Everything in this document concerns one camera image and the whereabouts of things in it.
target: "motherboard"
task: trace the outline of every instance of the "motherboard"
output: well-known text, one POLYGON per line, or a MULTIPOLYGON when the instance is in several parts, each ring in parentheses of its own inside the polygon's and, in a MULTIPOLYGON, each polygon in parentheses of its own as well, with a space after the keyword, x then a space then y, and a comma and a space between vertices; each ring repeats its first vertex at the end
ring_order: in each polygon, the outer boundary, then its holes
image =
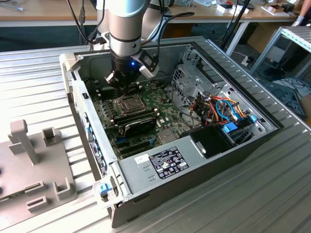
POLYGON ((178 139, 192 128, 158 82, 139 85, 139 92, 117 99, 93 97, 94 107, 118 159, 178 139))

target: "sticker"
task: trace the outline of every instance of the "sticker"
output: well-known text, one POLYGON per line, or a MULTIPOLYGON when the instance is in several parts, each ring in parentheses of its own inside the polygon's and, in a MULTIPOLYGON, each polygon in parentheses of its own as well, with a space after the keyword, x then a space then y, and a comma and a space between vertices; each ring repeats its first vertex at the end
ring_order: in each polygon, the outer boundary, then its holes
POLYGON ((152 155, 149 159, 161 179, 165 179, 189 167, 177 147, 152 155))
POLYGON ((136 158, 134 158, 137 164, 141 164, 143 162, 147 162, 149 161, 149 157, 148 154, 143 154, 141 156, 138 156, 136 158))

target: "warning label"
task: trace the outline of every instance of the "warning label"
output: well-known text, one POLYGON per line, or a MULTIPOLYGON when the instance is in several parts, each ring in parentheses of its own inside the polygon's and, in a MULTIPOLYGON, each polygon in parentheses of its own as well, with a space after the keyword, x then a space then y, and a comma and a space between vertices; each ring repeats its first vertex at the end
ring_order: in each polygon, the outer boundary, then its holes
POLYGON ((149 159, 161 179, 165 179, 189 167, 177 147, 149 156, 149 159))

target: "blue latch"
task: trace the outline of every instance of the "blue latch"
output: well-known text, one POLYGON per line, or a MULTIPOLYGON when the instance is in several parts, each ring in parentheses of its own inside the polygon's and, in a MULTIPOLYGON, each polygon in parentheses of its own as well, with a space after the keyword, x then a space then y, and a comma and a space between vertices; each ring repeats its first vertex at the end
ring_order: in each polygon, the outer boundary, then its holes
POLYGON ((104 195, 106 194, 108 191, 110 191, 112 189, 111 184, 109 183, 103 183, 101 184, 101 186, 99 186, 99 193, 100 195, 104 195))
POLYGON ((251 115, 251 120, 255 123, 257 121, 257 117, 255 117, 254 115, 251 115))
POLYGON ((233 122, 231 122, 231 123, 225 124, 223 129, 226 133, 229 133, 231 131, 238 129, 238 127, 233 122))

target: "power cable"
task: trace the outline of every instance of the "power cable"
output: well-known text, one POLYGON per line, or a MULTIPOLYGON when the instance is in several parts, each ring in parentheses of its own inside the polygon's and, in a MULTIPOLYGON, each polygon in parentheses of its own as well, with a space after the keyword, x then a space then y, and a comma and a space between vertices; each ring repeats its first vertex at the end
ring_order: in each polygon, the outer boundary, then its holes
POLYGON ((69 1, 69 0, 66 0, 66 2, 67 2, 67 5, 68 5, 69 10, 70 10, 70 13, 71 13, 71 15, 72 15, 72 17, 73 17, 74 22, 76 23, 76 26, 77 26, 78 31, 80 32, 81 36, 82 36, 88 43, 94 44, 94 42, 93 42, 93 41, 90 41, 90 40, 87 38, 87 36, 83 33, 83 31, 81 30, 81 27, 80 27, 80 24, 79 24, 79 22, 78 22, 77 16, 75 15, 75 13, 74 13, 74 11, 73 11, 73 8, 72 8, 72 6, 71 6, 70 1, 69 1))

